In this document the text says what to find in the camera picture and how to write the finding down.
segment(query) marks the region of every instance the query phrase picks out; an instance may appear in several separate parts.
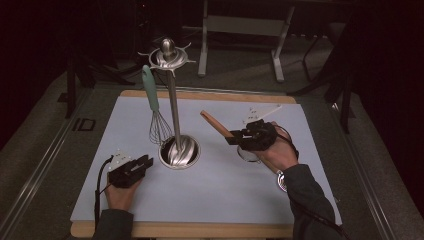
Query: whisk handle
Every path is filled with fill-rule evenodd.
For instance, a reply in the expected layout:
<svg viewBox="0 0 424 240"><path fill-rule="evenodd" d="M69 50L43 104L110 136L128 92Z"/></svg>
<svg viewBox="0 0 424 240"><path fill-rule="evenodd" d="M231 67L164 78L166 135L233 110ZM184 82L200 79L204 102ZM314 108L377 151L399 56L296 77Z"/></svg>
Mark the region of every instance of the whisk handle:
<svg viewBox="0 0 424 240"><path fill-rule="evenodd" d="M143 72L141 75L143 77L144 89L146 90L147 98L149 99L150 109L152 109L152 111L159 111L159 101L158 94L156 91L156 83L149 66L143 66Z"/></svg>

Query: gray sleeve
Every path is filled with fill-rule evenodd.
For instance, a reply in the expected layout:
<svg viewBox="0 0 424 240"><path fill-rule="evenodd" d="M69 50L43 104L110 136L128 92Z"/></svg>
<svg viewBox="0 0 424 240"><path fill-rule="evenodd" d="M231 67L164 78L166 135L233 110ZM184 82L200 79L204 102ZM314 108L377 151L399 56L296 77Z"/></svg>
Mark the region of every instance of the gray sleeve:
<svg viewBox="0 0 424 240"><path fill-rule="evenodd" d="M131 239L134 215L123 210L103 210L94 240Z"/></svg>
<svg viewBox="0 0 424 240"><path fill-rule="evenodd" d="M284 171L284 182L290 198L304 208L334 222L334 209L325 198L321 186L315 181L308 165L298 164ZM343 239L333 228L324 225L300 210L293 203L293 239Z"/></svg>

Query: metal knob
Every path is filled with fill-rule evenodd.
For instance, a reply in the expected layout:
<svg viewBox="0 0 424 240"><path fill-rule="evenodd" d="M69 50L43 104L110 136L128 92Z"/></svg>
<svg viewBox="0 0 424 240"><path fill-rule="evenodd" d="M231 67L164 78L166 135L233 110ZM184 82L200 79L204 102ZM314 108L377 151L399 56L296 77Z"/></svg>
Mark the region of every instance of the metal knob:
<svg viewBox="0 0 424 240"><path fill-rule="evenodd" d="M175 43L172 39L165 38L162 40L160 44L160 50L163 53L163 58L169 62L174 60L177 55L177 51L175 51Z"/></svg>

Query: whisk wires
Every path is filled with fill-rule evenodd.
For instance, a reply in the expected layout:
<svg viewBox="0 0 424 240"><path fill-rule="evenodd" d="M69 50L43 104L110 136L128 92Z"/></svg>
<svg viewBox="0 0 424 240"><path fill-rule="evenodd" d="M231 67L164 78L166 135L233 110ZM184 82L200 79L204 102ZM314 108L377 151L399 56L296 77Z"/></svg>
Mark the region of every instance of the whisk wires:
<svg viewBox="0 0 424 240"><path fill-rule="evenodd" d="M172 130L168 123L162 117L159 111L153 111L152 121L150 123L150 141L157 145L162 145L172 137Z"/></svg>

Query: wooden stick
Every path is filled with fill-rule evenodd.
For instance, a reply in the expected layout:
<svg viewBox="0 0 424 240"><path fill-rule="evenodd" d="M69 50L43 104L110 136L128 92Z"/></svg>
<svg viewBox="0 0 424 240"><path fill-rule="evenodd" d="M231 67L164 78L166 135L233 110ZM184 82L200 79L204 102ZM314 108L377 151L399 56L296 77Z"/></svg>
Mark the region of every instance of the wooden stick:
<svg viewBox="0 0 424 240"><path fill-rule="evenodd" d="M216 120L214 117L212 117L209 113L207 113L205 110L202 110L200 112L200 115L212 126L214 127L222 136L224 137L234 137L233 134L228 131L218 120ZM277 173L279 170L274 167L268 160L265 158L260 158L261 161L267 166L272 172Z"/></svg>
<svg viewBox="0 0 424 240"><path fill-rule="evenodd" d="M212 126L214 127L222 136L224 137L234 137L233 134L228 131L218 120L212 117L205 110L200 112L200 115Z"/></svg>

